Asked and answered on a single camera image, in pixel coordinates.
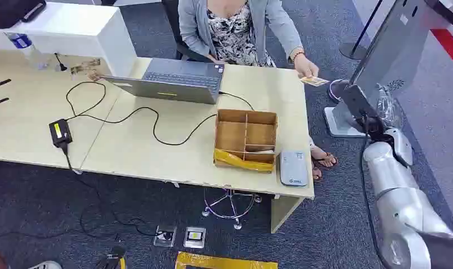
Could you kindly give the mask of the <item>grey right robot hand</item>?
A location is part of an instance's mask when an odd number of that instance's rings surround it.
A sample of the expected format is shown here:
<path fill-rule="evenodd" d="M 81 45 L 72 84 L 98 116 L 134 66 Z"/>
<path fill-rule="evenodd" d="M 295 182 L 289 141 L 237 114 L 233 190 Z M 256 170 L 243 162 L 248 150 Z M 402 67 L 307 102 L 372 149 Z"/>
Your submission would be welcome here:
<path fill-rule="evenodd" d="M 377 112 L 358 85 L 348 86 L 343 91 L 341 98 L 359 125 L 363 126 L 366 122 L 376 124 L 380 121 Z"/>

